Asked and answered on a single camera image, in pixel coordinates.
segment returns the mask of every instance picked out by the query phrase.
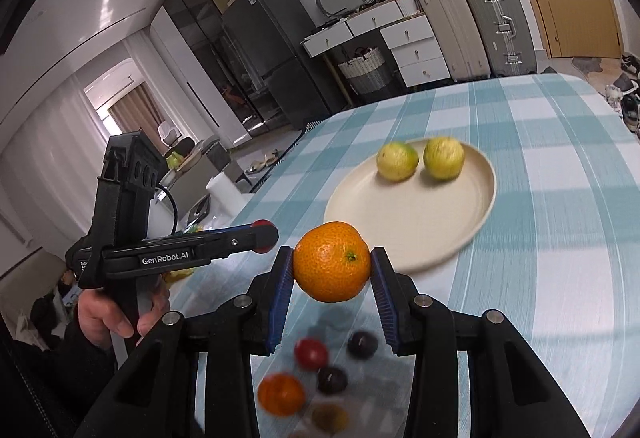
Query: blue and white tablecloth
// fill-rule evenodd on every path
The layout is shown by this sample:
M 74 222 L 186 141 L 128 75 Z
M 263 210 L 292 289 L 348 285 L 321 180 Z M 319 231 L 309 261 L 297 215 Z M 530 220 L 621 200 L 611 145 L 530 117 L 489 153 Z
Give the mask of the blue and white tablecloth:
M 502 310 L 529 341 L 590 434 L 609 437 L 640 397 L 640 145 L 589 84 L 566 75 L 458 84 L 334 115 L 308 133 L 236 218 L 273 221 L 280 244 L 295 246 L 322 223 L 335 187 L 384 142 L 450 135 L 477 146 L 494 165 L 494 210 L 473 242 L 446 265 L 414 275 L 418 289 L 450 309 Z M 210 311 L 246 291 L 271 266 L 249 253 L 213 262 L 174 300 L 185 315 Z M 365 328 L 381 346 L 368 362 L 344 351 Z M 413 361 L 383 344 L 370 288 L 335 305 L 294 288 L 282 344 L 252 362 L 265 374 L 293 371 L 309 399 L 312 374 L 292 358 L 303 336 L 325 341 L 350 386 L 338 397 L 351 415 L 338 436 L 402 436 Z M 460 436 L 469 434 L 468 377 L 460 361 Z M 273 418 L 258 408 L 261 436 L 315 434 L 305 416 Z

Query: plate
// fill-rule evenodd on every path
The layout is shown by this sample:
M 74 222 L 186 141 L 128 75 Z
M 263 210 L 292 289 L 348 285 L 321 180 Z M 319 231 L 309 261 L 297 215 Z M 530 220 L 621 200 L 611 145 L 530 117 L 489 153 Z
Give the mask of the plate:
M 494 206 L 491 162 L 462 143 L 465 165 L 449 182 L 424 168 L 426 139 L 409 142 L 420 155 L 414 176 L 391 183 L 378 174 L 376 155 L 345 176 L 324 211 L 324 221 L 353 225 L 370 249 L 385 247 L 397 272 L 419 271 L 455 255 L 484 224 Z

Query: power cord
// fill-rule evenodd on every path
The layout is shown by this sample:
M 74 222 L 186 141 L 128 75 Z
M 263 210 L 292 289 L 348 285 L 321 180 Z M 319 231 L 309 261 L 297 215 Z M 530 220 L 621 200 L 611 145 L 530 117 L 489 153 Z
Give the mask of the power cord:
M 157 184 L 156 189 L 161 190 L 162 192 L 164 192 L 165 195 L 169 197 L 169 202 L 171 202 L 171 207 L 174 208 L 174 228 L 171 229 L 171 235 L 173 236 L 175 234 L 175 229 L 178 226 L 178 207 L 175 204 L 174 197 L 171 196 L 171 193 L 169 193 L 169 190 L 164 185 Z

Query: suitcase handle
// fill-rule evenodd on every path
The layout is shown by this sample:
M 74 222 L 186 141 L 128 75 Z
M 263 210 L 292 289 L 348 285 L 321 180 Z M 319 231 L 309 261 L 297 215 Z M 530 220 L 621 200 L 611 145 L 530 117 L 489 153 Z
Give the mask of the suitcase handle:
M 513 18 L 510 18 L 508 16 L 505 16 L 504 14 L 502 15 L 502 18 L 509 24 L 509 27 L 511 28 L 511 32 L 509 34 L 507 34 L 507 37 L 512 40 L 513 38 L 516 37 L 516 25 L 515 23 L 513 23 Z

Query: plate rim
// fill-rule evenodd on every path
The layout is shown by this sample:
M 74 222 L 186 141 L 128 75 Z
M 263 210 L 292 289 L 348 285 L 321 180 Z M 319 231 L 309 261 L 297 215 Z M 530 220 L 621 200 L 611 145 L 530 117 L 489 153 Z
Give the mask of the plate rim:
M 413 144 L 414 142 L 426 142 L 426 141 L 429 141 L 430 139 L 434 139 L 434 137 L 428 137 L 428 138 L 427 137 L 423 137 L 423 138 L 420 138 L 420 139 L 411 139 L 409 141 L 405 141 L 405 143 L 406 144 Z M 482 151 L 480 148 L 475 147 L 474 145 L 468 144 L 467 142 L 463 142 L 463 141 L 458 141 L 458 142 L 460 144 L 462 144 L 462 146 L 465 147 L 465 151 L 468 148 L 468 149 L 476 152 L 489 165 L 489 169 L 491 170 L 491 176 L 492 176 L 492 178 L 494 180 L 494 187 L 493 187 L 493 191 L 492 191 L 491 201 L 489 202 L 489 205 L 488 205 L 484 215 L 480 219 L 480 221 L 476 225 L 474 225 L 473 228 L 469 231 L 468 237 L 463 238 L 462 243 L 460 243 L 459 245 L 456 245 L 455 250 L 453 250 L 451 252 L 448 252 L 448 253 L 441 253 L 440 255 L 435 256 L 433 259 L 429 259 L 427 262 L 425 262 L 424 264 L 420 265 L 419 267 L 409 267 L 409 268 L 405 269 L 404 271 L 401 271 L 402 274 L 411 274 L 411 273 L 414 273 L 414 272 L 425 271 L 425 270 L 430 269 L 431 267 L 434 267 L 436 265 L 443 264 L 448 259 L 452 258 L 452 256 L 455 256 L 457 253 L 459 253 L 462 249 L 464 249 L 476 237 L 476 234 L 478 234 L 480 229 L 486 223 L 487 218 L 489 217 L 491 212 L 494 210 L 495 198 L 497 196 L 497 191 L 498 191 L 498 177 L 495 174 L 494 165 L 491 163 L 491 160 L 489 160 L 489 158 L 486 156 L 484 151 Z M 377 154 L 378 154 L 378 152 L 375 152 L 375 154 L 371 155 L 370 157 L 367 157 L 361 163 L 359 163 L 358 165 L 354 166 L 354 168 L 351 169 L 351 171 L 349 173 L 344 175 L 342 177 L 342 179 L 340 180 L 340 182 L 338 182 L 338 185 L 335 186 L 335 189 L 332 191 L 331 196 L 329 196 L 329 199 L 327 200 L 326 206 L 324 207 L 324 214 L 322 215 L 322 223 L 323 224 L 327 223 L 327 222 L 335 221 L 333 219 L 328 219 L 327 218 L 327 211 L 329 210 L 329 205 L 331 205 L 331 201 L 335 197 L 335 192 L 338 190 L 338 187 L 340 187 L 342 185 L 342 183 L 345 182 L 352 174 L 355 174 L 356 170 L 360 166 L 363 166 L 369 159 L 376 158 Z

